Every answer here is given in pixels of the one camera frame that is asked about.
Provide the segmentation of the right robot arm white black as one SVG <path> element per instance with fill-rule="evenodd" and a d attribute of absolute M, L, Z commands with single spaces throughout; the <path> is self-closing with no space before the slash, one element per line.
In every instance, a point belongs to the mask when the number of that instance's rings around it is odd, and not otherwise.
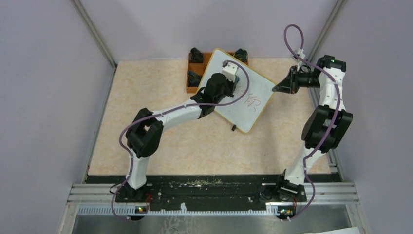
<path fill-rule="evenodd" d="M 288 94 L 295 94 L 301 87 L 320 89 L 319 104 L 301 134 L 303 147 L 274 188 L 275 197 L 280 201 L 304 197 L 305 176 L 320 157 L 338 146 L 353 120 L 342 100 L 346 63 L 325 55 L 316 65 L 314 70 L 306 65 L 306 71 L 292 66 L 286 78 L 272 89 Z"/>

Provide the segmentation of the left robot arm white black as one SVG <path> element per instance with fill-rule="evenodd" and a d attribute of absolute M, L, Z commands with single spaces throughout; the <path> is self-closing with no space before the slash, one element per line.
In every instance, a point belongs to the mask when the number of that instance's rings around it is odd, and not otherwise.
<path fill-rule="evenodd" d="M 126 149 L 130 153 L 130 170 L 126 175 L 127 196 L 135 202 L 145 198 L 149 158 L 159 147 L 162 134 L 179 124 L 203 118 L 220 106 L 225 97 L 233 97 L 239 77 L 229 80 L 222 73 L 214 73 L 189 100 L 174 108 L 152 112 L 141 109 L 134 125 L 126 130 Z"/>

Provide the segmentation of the whiteboard with yellow frame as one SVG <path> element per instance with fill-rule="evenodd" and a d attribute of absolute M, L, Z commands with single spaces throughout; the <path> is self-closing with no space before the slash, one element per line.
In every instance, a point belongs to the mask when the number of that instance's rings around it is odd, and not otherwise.
<path fill-rule="evenodd" d="M 236 73 L 239 82 L 235 87 L 234 97 L 225 97 L 221 103 L 241 99 L 229 106 L 217 106 L 215 112 L 236 125 L 243 133 L 248 133 L 273 95 L 272 88 L 275 83 L 252 69 L 248 61 L 242 62 L 233 57 L 230 52 L 217 48 L 212 52 L 203 53 L 204 74 L 199 88 L 206 86 L 212 74 L 222 71 L 225 60 L 235 61 L 241 65 L 241 68 Z"/>

